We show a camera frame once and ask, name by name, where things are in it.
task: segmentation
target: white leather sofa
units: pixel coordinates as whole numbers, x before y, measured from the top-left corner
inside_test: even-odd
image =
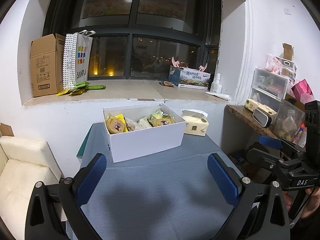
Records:
[[[29,200],[36,182],[57,184],[61,171],[46,141],[0,137],[0,216],[24,240]]]

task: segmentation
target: shopping bag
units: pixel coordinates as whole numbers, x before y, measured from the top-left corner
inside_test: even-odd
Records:
[[[67,34],[63,52],[63,89],[73,88],[79,82],[87,81],[91,35],[95,31],[84,30]]]

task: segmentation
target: metal bolt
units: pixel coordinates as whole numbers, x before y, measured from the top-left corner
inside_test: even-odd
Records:
[[[244,184],[249,184],[251,182],[251,180],[248,177],[243,177],[242,181]]]
[[[70,184],[72,182],[72,178],[68,177],[63,180],[64,184]]]
[[[36,183],[36,187],[37,188],[40,188],[42,186],[42,182],[41,181],[38,181],[37,183]]]
[[[279,182],[277,182],[277,181],[273,181],[272,185],[275,186],[275,187],[279,187],[280,186]]]

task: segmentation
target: white tube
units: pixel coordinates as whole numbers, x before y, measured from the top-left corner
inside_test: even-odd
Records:
[[[221,98],[221,99],[226,100],[226,101],[229,101],[229,99],[230,99],[230,96],[226,95],[226,94],[218,94],[218,93],[211,93],[211,92],[206,92],[206,94]]]

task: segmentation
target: human hand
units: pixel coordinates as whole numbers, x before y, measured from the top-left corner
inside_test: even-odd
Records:
[[[309,196],[311,192],[312,192],[312,188],[306,189],[307,196]],[[283,196],[284,196],[284,201],[286,203],[287,211],[289,211],[293,203],[292,198],[285,191],[283,191]],[[310,216],[313,212],[315,212],[319,208],[319,205],[320,205],[320,190],[319,190],[319,187],[317,187],[313,195],[310,197],[309,201],[304,206],[300,218],[307,218],[308,216]]]

